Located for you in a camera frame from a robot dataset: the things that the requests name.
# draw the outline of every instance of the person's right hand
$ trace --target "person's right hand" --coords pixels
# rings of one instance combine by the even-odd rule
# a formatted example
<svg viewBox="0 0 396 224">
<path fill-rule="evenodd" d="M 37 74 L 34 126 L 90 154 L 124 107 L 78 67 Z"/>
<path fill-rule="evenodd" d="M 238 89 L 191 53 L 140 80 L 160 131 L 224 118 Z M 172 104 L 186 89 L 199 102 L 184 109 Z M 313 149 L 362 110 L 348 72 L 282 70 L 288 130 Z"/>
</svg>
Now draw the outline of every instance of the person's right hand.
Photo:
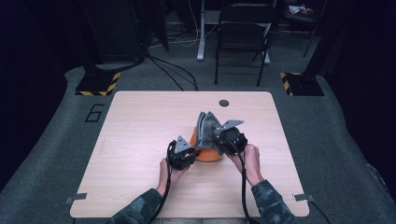
<svg viewBox="0 0 396 224">
<path fill-rule="evenodd" d="M 235 164 L 239 172 L 242 173 L 242 162 L 238 155 L 229 155 L 227 157 Z M 245 169 L 247 170 L 247 181 L 251 187 L 264 180 L 260 171 L 260 152 L 259 149 L 251 144 L 247 144 L 245 151 L 241 153 L 242 159 L 245 158 Z"/>
</svg>

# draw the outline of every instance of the orange object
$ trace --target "orange object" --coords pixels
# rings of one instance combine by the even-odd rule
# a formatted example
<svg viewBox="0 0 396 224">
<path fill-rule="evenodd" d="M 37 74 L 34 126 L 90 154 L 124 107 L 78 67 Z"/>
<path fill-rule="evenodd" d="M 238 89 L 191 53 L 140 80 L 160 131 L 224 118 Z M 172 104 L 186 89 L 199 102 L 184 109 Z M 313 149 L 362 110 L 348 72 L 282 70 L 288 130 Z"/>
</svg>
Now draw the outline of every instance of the orange object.
<svg viewBox="0 0 396 224">
<path fill-rule="evenodd" d="M 197 136 L 197 128 L 195 127 L 194 133 L 192 134 L 190 140 L 191 146 L 195 145 L 196 136 Z M 218 151 L 212 147 L 197 147 L 196 149 L 201 149 L 201 153 L 197 158 L 195 158 L 198 161 L 219 161 L 221 159 L 221 156 L 218 153 Z"/>
</svg>

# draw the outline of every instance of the camouflage jacket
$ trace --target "camouflage jacket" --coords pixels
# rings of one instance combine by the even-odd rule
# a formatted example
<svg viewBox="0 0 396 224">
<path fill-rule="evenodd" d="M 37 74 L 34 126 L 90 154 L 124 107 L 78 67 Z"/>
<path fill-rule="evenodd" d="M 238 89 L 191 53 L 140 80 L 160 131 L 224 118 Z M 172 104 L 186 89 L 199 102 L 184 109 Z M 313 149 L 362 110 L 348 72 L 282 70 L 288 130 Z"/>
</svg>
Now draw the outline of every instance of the camouflage jacket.
<svg viewBox="0 0 396 224">
<path fill-rule="evenodd" d="M 283 202 L 282 196 L 267 180 L 255 185 L 251 191 L 256 199 L 262 223 L 298 223 L 294 214 Z M 106 224 L 149 223 L 161 199 L 161 194 L 156 189 L 149 189 L 120 210 Z"/>
</svg>

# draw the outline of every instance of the wooden table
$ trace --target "wooden table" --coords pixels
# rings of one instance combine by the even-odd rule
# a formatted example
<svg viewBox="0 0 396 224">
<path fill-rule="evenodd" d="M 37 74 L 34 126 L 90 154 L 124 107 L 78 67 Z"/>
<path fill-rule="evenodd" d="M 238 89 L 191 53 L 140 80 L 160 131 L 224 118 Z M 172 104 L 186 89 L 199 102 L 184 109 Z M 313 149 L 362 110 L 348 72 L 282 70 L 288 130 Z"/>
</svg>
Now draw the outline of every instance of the wooden table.
<svg viewBox="0 0 396 224">
<path fill-rule="evenodd" d="M 220 100 L 229 101 L 227 107 Z M 200 112 L 211 111 L 222 124 L 237 126 L 249 143 L 259 147 L 262 174 L 283 196 L 297 217 L 307 216 L 307 202 L 272 95 L 263 91 L 119 91 L 108 110 L 78 193 L 72 217 L 111 217 L 134 198 L 156 188 L 160 161 L 179 135 L 190 141 Z M 247 187 L 247 209 L 259 212 Z M 220 161 L 196 161 L 166 200 L 159 217 L 244 217 L 241 175 L 225 156 Z"/>
</svg>

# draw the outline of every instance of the gray carpet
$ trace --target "gray carpet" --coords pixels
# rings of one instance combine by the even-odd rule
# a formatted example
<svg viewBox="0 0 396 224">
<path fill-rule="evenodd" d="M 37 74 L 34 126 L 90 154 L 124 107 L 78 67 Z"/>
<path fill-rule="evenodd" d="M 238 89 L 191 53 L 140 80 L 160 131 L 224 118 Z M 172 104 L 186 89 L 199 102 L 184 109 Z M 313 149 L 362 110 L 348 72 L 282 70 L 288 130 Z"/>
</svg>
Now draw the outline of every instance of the gray carpet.
<svg viewBox="0 0 396 224">
<path fill-rule="evenodd" d="M 219 85 L 214 85 L 216 40 L 213 36 L 206 42 L 203 62 L 196 61 L 198 42 L 191 47 L 172 43 L 169 51 L 154 47 L 149 53 L 190 71 L 200 91 L 271 92 L 304 192 L 314 195 L 317 205 L 332 223 L 396 223 L 395 203 L 348 134 L 342 110 L 325 79 L 317 76 L 325 93 L 323 97 L 286 94 L 279 74 L 304 71 L 318 37 L 304 58 L 306 43 L 305 35 L 276 34 L 270 49 L 271 63 L 264 67 L 260 87 L 256 87 L 256 73 L 220 74 Z M 83 69 L 76 68 L 65 75 L 68 89 L 64 100 L 28 158 L 0 194 L 2 224 L 73 221 L 69 215 L 71 205 L 64 204 L 64 199 L 78 190 L 114 92 L 109 96 L 76 96 L 75 88 L 84 75 Z M 189 82 L 176 75 L 173 77 L 185 91 L 193 91 Z M 180 89 L 146 59 L 121 73 L 115 91 Z M 94 104 L 103 104 L 96 107 L 103 110 L 103 114 L 98 122 L 85 122 Z M 302 223 L 326 223 L 318 210 L 309 206 L 309 216 L 299 218 Z M 77 220 L 77 223 L 104 222 L 98 218 Z"/>
</svg>

